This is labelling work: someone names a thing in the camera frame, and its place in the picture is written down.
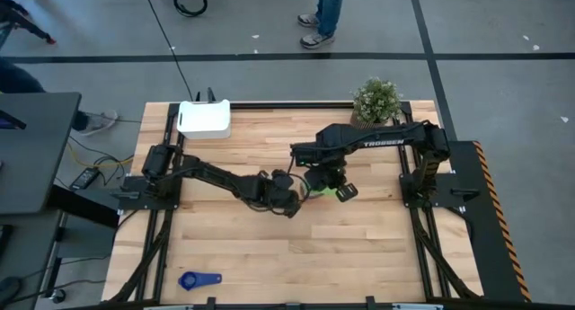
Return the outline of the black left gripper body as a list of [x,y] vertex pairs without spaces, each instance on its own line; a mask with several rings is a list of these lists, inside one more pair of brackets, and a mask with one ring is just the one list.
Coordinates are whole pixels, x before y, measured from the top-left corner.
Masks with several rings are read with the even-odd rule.
[[280,169],[272,173],[260,171],[258,176],[261,180],[261,195],[256,199],[255,209],[292,218],[301,208],[301,203],[298,193],[291,189],[294,184],[291,176]]

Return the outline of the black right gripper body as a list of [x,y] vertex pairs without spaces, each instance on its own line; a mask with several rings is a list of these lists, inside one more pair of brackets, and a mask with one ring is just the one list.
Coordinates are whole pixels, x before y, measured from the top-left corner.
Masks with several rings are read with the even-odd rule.
[[290,146],[296,166],[306,167],[305,179],[311,189],[340,189],[345,186],[345,155],[348,145],[325,146],[319,142]]

